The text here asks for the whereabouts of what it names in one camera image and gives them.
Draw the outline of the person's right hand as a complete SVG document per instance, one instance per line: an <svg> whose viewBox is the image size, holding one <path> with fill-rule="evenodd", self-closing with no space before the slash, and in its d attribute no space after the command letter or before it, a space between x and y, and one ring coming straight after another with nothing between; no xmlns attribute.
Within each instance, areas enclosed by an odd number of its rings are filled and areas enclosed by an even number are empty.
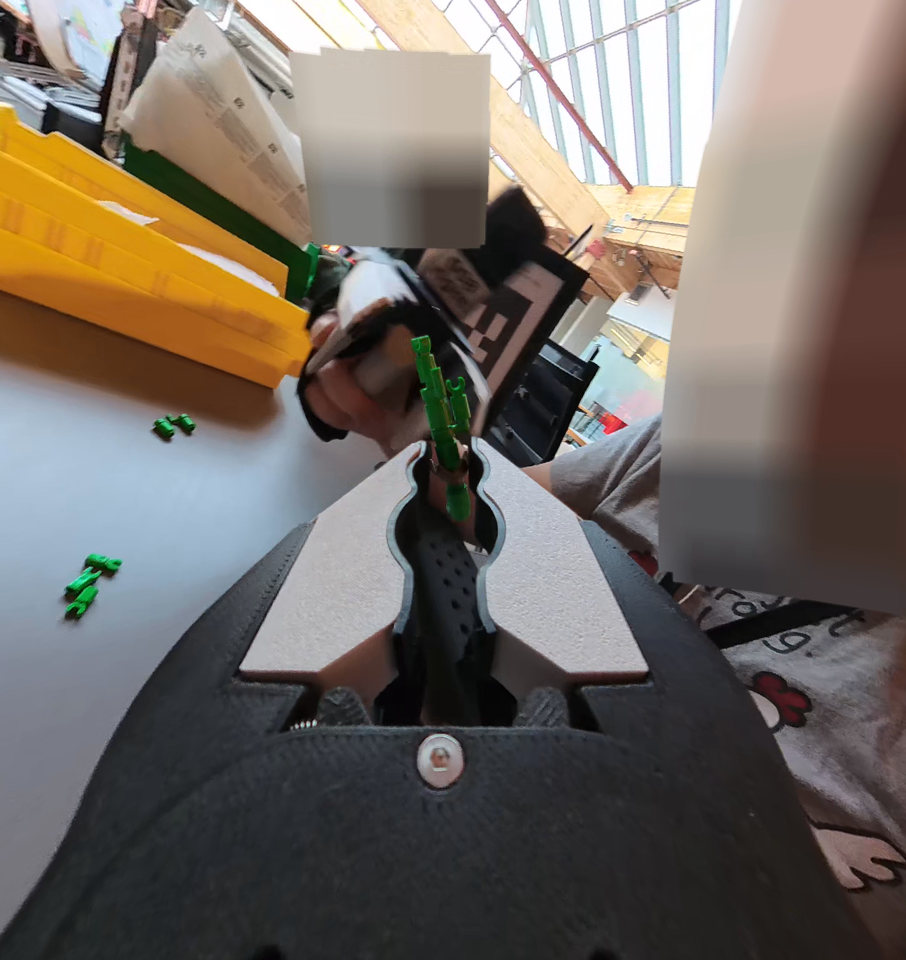
<svg viewBox="0 0 906 960"><path fill-rule="evenodd" d="M372 440L391 456L417 439L419 426L413 425L418 404L415 387L409 414L388 414L357 384L354 368L362 354L374 348L411 349L409 330L400 326L390 330L370 349L358 353L344 349L336 355L325 355L327 341L339 333L339 314L335 310L319 316L311 326L313 353L311 360L321 359L313 371L304 372L297 385L300 406L307 425L322 442L344 439L349 434Z"/></svg>

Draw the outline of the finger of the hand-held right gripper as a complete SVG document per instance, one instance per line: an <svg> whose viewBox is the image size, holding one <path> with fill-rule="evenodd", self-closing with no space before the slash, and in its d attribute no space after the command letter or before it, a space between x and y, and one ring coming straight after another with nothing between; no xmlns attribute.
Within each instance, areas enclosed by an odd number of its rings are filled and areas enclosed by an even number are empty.
<svg viewBox="0 0 906 960"><path fill-rule="evenodd" d="M361 355L354 376L358 386L388 414L410 413L416 387L411 348L376 347Z"/></svg>
<svg viewBox="0 0 906 960"><path fill-rule="evenodd" d="M492 391L478 362L468 351L438 351L434 366L437 393L447 423L458 440L483 434Z"/></svg>

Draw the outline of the black chair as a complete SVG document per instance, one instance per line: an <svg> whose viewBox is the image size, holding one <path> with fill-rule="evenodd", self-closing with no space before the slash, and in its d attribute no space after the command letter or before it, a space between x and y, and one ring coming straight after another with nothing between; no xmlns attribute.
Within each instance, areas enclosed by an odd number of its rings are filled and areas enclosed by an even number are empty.
<svg viewBox="0 0 906 960"><path fill-rule="evenodd" d="M546 341L483 438L520 468L552 461L598 371Z"/></svg>

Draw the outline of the person in grey shirt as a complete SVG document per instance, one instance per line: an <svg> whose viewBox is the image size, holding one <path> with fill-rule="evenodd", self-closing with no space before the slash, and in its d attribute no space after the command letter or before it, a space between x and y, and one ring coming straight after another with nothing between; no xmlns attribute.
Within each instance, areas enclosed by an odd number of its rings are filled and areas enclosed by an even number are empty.
<svg viewBox="0 0 906 960"><path fill-rule="evenodd" d="M659 566L661 415L555 459L556 486L710 634L796 599L676 582ZM837 881L885 958L906 958L906 619L844 609L724 654L773 732Z"/></svg>

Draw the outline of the green lego bamboo stem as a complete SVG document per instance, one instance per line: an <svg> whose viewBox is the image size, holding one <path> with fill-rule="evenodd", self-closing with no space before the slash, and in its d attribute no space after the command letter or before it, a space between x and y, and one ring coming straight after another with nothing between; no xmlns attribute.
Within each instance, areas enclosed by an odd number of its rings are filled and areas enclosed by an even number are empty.
<svg viewBox="0 0 906 960"><path fill-rule="evenodd" d="M411 339L420 395L430 432L432 473L445 486L445 509L452 522L470 519L469 460L471 412L463 377L448 380L437 365L428 336Z"/></svg>

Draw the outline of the person's right forearm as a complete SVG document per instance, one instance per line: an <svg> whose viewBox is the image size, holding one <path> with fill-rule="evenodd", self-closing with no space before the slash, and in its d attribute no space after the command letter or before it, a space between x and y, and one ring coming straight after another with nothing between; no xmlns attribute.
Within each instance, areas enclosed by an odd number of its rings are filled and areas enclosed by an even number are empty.
<svg viewBox="0 0 906 960"><path fill-rule="evenodd" d="M560 471L555 461L542 462L535 465L525 466L522 472L531 478L538 486L542 487L548 494L552 495L560 503L572 510L579 519L588 519L588 512L584 513L578 505L578 498L572 489L566 489L566 486L560 484L556 486Z"/></svg>

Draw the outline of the green plastic bin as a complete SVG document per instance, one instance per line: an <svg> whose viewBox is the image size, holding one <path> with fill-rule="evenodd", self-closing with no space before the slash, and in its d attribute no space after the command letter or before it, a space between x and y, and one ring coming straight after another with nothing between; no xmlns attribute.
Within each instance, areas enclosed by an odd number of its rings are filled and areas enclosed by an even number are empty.
<svg viewBox="0 0 906 960"><path fill-rule="evenodd" d="M127 173L285 265L286 299L292 303L306 299L316 276L318 246L297 246L158 152L139 149L128 134L123 134L122 142Z"/></svg>

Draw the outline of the stack of printed paper sheets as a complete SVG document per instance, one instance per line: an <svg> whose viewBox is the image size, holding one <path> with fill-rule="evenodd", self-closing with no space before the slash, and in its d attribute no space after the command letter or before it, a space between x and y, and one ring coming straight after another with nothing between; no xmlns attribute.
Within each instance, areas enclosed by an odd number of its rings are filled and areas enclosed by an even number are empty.
<svg viewBox="0 0 906 960"><path fill-rule="evenodd" d="M222 30L195 8L121 114L156 152L298 247L312 238L301 142Z"/></svg>

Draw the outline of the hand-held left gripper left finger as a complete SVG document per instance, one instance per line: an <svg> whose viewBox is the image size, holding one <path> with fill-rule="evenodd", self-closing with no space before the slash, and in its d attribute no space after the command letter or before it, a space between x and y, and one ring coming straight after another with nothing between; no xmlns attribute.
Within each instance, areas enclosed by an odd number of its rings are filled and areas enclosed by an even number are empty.
<svg viewBox="0 0 906 960"><path fill-rule="evenodd" d="M388 685L413 575L397 541L426 443L410 444L315 520L240 664L248 680Z"/></svg>

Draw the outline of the white plastic bag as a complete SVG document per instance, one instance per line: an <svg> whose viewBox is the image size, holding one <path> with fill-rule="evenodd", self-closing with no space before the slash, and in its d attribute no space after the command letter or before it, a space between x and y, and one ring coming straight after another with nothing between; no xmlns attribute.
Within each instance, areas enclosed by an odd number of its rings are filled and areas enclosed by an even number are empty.
<svg viewBox="0 0 906 960"><path fill-rule="evenodd" d="M257 274L254 270L247 268L238 261L232 260L212 251L206 251L198 246L192 246L183 243L177 243L177 246L180 246L189 254L218 267L220 270L231 274L233 277L236 277L237 279L246 282L271 296L278 298L282 298L284 296L279 292L272 282L260 274Z"/></svg>

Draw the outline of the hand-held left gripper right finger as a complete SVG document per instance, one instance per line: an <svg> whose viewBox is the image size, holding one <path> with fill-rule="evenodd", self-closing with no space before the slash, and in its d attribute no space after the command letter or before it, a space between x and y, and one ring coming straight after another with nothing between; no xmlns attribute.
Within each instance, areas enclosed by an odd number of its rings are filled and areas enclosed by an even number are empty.
<svg viewBox="0 0 906 960"><path fill-rule="evenodd" d="M484 439L473 450L496 533L478 582L492 677L504 687L644 680L647 661L577 515Z"/></svg>

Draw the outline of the yellow plastic bin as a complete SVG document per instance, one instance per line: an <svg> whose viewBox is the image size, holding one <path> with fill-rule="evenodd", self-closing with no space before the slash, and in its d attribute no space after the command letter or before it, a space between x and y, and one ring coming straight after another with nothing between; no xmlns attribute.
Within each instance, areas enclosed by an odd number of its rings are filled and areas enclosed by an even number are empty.
<svg viewBox="0 0 906 960"><path fill-rule="evenodd" d="M1 102L0 151L176 244L238 261L285 293L285 265L62 134L41 134L23 125Z"/></svg>
<svg viewBox="0 0 906 960"><path fill-rule="evenodd" d="M0 228L278 347L310 352L301 311L0 151Z"/></svg>
<svg viewBox="0 0 906 960"><path fill-rule="evenodd" d="M0 290L269 389L304 360L0 227Z"/></svg>

